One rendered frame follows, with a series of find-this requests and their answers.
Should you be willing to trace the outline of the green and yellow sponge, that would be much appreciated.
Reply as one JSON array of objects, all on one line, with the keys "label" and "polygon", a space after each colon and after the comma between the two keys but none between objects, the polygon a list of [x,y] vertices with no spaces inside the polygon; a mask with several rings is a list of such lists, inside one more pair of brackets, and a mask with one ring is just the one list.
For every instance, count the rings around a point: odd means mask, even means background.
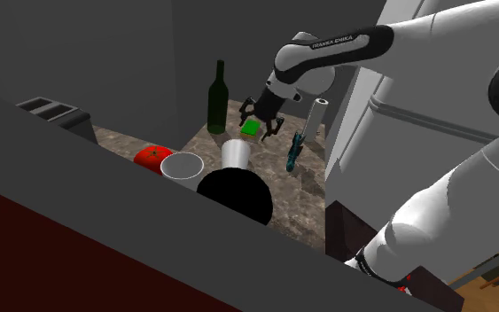
[{"label": "green and yellow sponge", "polygon": [[261,123],[255,120],[247,120],[239,131],[242,139],[249,142],[257,142],[260,137]]}]

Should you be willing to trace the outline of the silver metal cup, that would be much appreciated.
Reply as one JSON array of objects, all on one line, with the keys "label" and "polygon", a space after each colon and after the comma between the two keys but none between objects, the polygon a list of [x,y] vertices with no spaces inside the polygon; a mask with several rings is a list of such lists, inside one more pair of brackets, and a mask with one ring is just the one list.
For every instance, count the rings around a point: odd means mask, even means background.
[{"label": "silver metal cup", "polygon": [[242,139],[230,139],[222,145],[222,168],[247,169],[251,147]]}]

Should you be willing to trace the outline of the dark green glass bottle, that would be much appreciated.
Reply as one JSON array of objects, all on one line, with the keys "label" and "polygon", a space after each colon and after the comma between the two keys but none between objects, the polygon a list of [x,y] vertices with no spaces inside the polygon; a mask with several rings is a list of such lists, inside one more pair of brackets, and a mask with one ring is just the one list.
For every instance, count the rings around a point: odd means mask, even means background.
[{"label": "dark green glass bottle", "polygon": [[224,81],[224,61],[216,63],[216,76],[209,87],[207,107],[207,131],[220,135],[225,131],[228,112],[229,90]]}]

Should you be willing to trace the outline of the white paper towel roll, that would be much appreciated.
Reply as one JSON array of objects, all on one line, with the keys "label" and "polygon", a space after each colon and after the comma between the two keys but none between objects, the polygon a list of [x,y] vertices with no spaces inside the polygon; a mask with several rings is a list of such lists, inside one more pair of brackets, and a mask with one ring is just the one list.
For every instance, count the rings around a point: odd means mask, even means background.
[{"label": "white paper towel roll", "polygon": [[329,102],[323,98],[316,98],[310,107],[308,117],[302,131],[305,142],[312,142],[316,137],[316,132],[322,124],[322,120]]}]

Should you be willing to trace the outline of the black round object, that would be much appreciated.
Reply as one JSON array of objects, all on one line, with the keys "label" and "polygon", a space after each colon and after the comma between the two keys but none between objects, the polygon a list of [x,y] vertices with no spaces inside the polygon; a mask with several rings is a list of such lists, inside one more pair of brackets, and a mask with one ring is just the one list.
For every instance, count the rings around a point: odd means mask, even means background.
[{"label": "black round object", "polygon": [[273,215],[273,199],[268,185],[247,169],[212,171],[201,180],[197,193],[263,225],[267,225]]}]

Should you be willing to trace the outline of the red tomato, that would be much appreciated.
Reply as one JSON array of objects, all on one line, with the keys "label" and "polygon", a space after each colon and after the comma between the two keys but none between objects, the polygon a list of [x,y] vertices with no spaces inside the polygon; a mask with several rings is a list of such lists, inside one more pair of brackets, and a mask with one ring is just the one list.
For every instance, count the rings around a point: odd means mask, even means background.
[{"label": "red tomato", "polygon": [[152,145],[145,147],[142,151],[138,152],[133,161],[136,164],[161,175],[160,165],[162,161],[172,154],[173,152],[166,147]]}]

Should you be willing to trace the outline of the grey refrigerator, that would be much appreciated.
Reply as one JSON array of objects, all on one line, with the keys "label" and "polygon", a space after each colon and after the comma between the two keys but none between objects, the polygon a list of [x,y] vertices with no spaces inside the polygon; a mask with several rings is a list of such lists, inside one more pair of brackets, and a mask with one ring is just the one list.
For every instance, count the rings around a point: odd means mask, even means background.
[{"label": "grey refrigerator", "polygon": [[[423,0],[414,19],[476,2]],[[364,67],[352,102],[363,104],[363,113],[339,132],[326,198],[347,206],[377,234],[409,197],[499,137],[499,117],[488,109],[472,118],[453,107],[412,104],[389,78]]]}]

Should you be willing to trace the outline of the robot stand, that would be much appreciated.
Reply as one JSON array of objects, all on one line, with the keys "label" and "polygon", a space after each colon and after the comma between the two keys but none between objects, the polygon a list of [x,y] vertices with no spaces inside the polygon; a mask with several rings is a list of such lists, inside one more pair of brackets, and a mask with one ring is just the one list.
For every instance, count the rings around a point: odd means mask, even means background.
[{"label": "robot stand", "polygon": [[[339,261],[354,257],[377,232],[338,201],[325,208],[325,253]],[[403,282],[411,294],[443,312],[462,312],[464,298],[423,267]]]}]

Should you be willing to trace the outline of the grey toaster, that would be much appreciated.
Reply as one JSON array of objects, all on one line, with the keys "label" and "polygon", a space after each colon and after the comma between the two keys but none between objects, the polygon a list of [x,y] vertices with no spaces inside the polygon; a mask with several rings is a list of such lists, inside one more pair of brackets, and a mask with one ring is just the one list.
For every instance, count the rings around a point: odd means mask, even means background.
[{"label": "grey toaster", "polygon": [[35,97],[17,104],[17,107],[94,144],[98,144],[90,114],[77,106],[64,104],[45,97]]}]

